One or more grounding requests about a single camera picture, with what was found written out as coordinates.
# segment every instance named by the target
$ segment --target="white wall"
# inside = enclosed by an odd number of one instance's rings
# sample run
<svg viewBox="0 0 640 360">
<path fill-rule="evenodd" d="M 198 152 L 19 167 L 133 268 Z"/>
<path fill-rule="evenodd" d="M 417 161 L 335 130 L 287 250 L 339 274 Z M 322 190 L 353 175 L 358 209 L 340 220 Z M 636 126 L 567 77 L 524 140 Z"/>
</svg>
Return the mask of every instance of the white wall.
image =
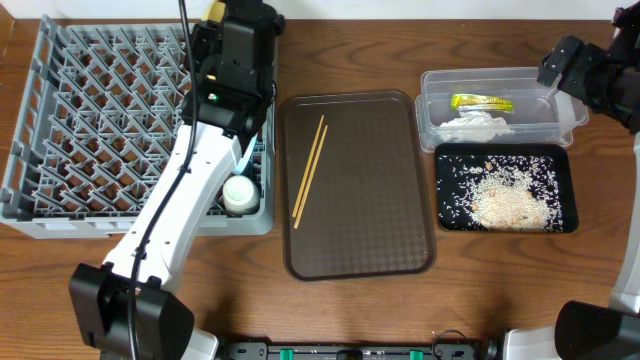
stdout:
<svg viewBox="0 0 640 360">
<path fill-rule="evenodd" d="M 211 0 L 186 0 L 190 17 Z M 636 0 L 266 0 L 291 19 L 597 19 Z M 0 0 L 15 18 L 178 18 L 177 0 Z"/>
</svg>

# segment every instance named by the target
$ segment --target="thin black wire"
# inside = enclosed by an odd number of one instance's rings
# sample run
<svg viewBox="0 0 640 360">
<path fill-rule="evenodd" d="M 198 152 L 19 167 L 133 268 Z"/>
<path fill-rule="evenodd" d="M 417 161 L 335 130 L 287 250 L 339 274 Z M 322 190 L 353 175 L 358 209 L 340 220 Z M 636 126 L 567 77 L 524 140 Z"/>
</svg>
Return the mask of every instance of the thin black wire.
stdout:
<svg viewBox="0 0 640 360">
<path fill-rule="evenodd" d="M 436 345 L 440 341 L 440 338 L 443 337 L 444 335 L 447 335 L 447 334 L 458 334 L 458 335 L 460 335 L 460 336 L 462 336 L 464 338 L 464 341 L 466 341 L 467 343 L 469 342 L 469 339 L 467 339 L 467 337 L 464 336 L 464 334 L 461 333 L 458 330 L 450 329 L 450 330 L 445 330 L 445 331 L 441 332 L 440 335 L 438 335 L 436 340 L 433 342 L 433 344 L 431 344 L 431 355 L 433 355 L 433 358 L 435 360 L 442 360 L 442 357 L 440 357 L 440 355 L 436 354 Z"/>
<path fill-rule="evenodd" d="M 198 122 L 198 98 L 197 94 L 197 85 L 196 85 L 196 71 L 195 71 L 195 61 L 193 59 L 193 52 L 191 51 L 191 33 L 189 32 L 189 21 L 187 18 L 187 9 L 184 4 L 184 0 L 178 0 L 178 5 L 180 6 L 180 18 L 182 20 L 182 31 L 185 34 L 185 42 L 186 42 L 186 50 L 187 50 L 187 58 L 189 59 L 189 71 L 191 73 L 191 96 L 193 97 L 193 117 L 191 121 L 191 135 L 189 138 L 189 146 L 187 149 L 187 153 L 185 154 L 184 162 L 178 171 L 178 176 L 176 176 L 173 184 L 167 191 L 167 194 L 160 202 L 158 209 L 155 214 L 149 221 L 149 226 L 144 232 L 142 239 L 140 240 L 140 245 L 136 249 L 136 257 L 133 260 L 133 266 L 131 269 L 131 277 L 129 278 L 129 292 L 127 294 L 127 324 L 128 324 L 128 332 L 129 332 L 129 345 L 131 347 L 131 358 L 133 360 L 139 359 L 138 354 L 138 337 L 136 334 L 136 286 L 138 285 L 138 272 L 140 270 L 140 263 L 142 262 L 142 258 L 145 254 L 145 249 L 147 244 L 149 243 L 149 236 L 153 232 L 153 228 L 156 226 L 156 223 L 160 219 L 160 215 L 162 215 L 162 211 L 169 203 L 171 196 L 180 185 L 180 181 L 189 170 L 189 164 L 191 163 L 191 158 L 193 157 L 193 150 L 196 142 L 196 125 Z"/>
</svg>

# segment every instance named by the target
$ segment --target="pair of chopsticks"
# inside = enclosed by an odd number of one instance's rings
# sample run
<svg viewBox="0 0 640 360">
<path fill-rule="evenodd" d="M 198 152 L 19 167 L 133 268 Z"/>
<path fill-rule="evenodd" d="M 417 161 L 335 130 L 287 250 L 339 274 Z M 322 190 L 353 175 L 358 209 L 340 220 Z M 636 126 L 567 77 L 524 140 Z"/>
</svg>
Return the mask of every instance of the pair of chopsticks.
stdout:
<svg viewBox="0 0 640 360">
<path fill-rule="evenodd" d="M 320 152 L 322 152 L 322 145 L 324 145 L 324 137 L 327 135 L 327 129 L 329 128 L 329 125 L 324 126 L 324 131 L 322 132 L 322 137 L 320 138 L 320 145 L 318 145 L 318 151 L 316 152 L 316 144 L 318 143 L 318 136 L 320 136 L 320 130 L 322 129 L 323 121 L 324 121 L 324 115 L 322 115 L 322 117 L 320 118 L 320 124 L 318 124 L 318 130 L 316 130 L 316 137 L 313 139 L 313 145 L 311 146 L 311 153 L 309 153 L 309 160 L 307 160 L 307 166 L 304 169 L 304 175 L 302 176 L 302 183 L 300 184 L 300 190 L 298 190 L 298 198 L 296 199 L 296 205 L 293 207 L 292 216 L 296 219 L 296 222 L 293 224 L 294 229 L 298 229 L 298 226 L 300 225 L 300 219 L 302 218 L 302 211 L 304 211 L 304 205 L 307 203 L 307 196 L 309 196 L 311 181 L 313 181 L 313 175 L 316 173 L 316 165 L 318 165 L 318 159 L 320 159 Z"/>
</svg>

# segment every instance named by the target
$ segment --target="clear plastic container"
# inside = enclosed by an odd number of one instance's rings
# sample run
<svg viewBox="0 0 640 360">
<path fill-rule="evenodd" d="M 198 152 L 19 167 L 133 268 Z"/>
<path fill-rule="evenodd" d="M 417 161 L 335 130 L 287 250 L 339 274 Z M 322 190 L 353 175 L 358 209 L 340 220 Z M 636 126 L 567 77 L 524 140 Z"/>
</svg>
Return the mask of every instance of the clear plastic container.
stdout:
<svg viewBox="0 0 640 360">
<path fill-rule="evenodd" d="M 571 131 L 589 121 L 587 107 L 557 89 L 540 85 L 537 77 L 538 69 L 534 67 L 424 73 L 421 79 L 422 95 L 416 99 L 422 150 L 432 152 L 444 142 L 554 143 L 569 146 L 573 142 Z M 506 126 L 441 128 L 442 123 L 460 117 L 451 108 L 451 96 L 460 93 L 492 95 L 511 100 L 515 112 L 490 111 L 493 117 L 504 118 Z"/>
</svg>

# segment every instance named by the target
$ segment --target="yellow object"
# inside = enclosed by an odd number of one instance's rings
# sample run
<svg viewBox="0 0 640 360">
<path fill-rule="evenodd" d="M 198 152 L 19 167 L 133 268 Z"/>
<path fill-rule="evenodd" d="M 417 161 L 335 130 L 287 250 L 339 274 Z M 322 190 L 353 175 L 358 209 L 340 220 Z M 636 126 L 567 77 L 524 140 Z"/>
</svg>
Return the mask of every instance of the yellow object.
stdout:
<svg viewBox="0 0 640 360">
<path fill-rule="evenodd" d="M 225 3 L 214 0 L 209 6 L 209 10 L 202 15 L 202 21 L 222 22 L 226 8 L 227 5 Z"/>
<path fill-rule="evenodd" d="M 320 130 L 322 129 L 322 122 L 324 121 L 324 115 L 320 118 L 320 124 L 318 124 L 318 130 L 316 130 L 316 137 L 313 139 L 313 145 L 311 145 L 311 152 L 309 153 L 309 159 L 307 160 L 307 166 L 304 169 L 304 175 L 302 176 L 302 183 L 300 184 L 300 190 L 298 190 L 298 198 L 296 199 L 296 206 L 293 207 L 293 217 L 296 217 L 298 214 L 298 207 L 300 206 L 300 200 L 302 200 L 302 191 L 304 190 L 304 185 L 307 182 L 307 176 L 309 176 L 309 168 L 311 167 L 311 160 L 313 159 L 313 154 L 316 151 L 316 144 L 318 144 L 318 137 L 320 137 Z"/>
<path fill-rule="evenodd" d="M 311 181 L 313 181 L 313 175 L 316 173 L 316 165 L 318 165 L 318 159 L 320 159 L 320 153 L 322 152 L 322 145 L 324 145 L 324 137 L 327 135 L 328 125 L 324 126 L 324 131 L 322 132 L 322 139 L 320 139 L 320 145 L 318 145 L 318 153 L 316 154 L 316 158 L 313 159 L 313 166 L 311 167 L 311 175 L 309 175 L 309 182 L 304 189 L 304 195 L 302 196 L 302 202 L 300 203 L 300 212 L 298 213 L 298 217 L 296 218 L 296 223 L 293 224 L 294 229 L 298 229 L 298 225 L 300 225 L 300 219 L 302 219 L 302 212 L 304 211 L 304 206 L 307 203 L 307 196 L 309 196 L 309 189 L 311 188 Z"/>
<path fill-rule="evenodd" d="M 498 110 L 513 113 L 513 102 L 497 96 L 455 94 L 451 97 L 451 108 L 459 111 Z"/>
</svg>

